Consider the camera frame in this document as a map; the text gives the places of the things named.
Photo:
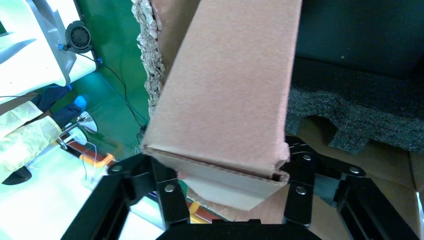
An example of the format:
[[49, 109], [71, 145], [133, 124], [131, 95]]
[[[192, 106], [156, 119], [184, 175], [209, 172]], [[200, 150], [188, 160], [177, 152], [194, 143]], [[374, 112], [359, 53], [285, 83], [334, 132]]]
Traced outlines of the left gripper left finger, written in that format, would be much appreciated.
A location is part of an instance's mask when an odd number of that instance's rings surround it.
[[155, 193], [165, 230], [189, 224], [177, 173], [142, 153], [111, 164], [62, 236], [64, 240], [117, 240], [130, 207]]

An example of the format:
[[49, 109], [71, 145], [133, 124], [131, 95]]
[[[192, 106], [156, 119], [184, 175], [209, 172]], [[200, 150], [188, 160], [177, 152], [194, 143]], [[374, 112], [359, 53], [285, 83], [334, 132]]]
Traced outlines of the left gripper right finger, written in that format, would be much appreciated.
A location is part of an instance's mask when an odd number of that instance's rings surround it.
[[296, 136], [285, 140], [290, 161], [281, 168], [289, 173], [283, 224], [309, 231], [313, 197], [318, 196], [336, 208], [352, 240], [418, 239], [361, 167], [324, 156]]

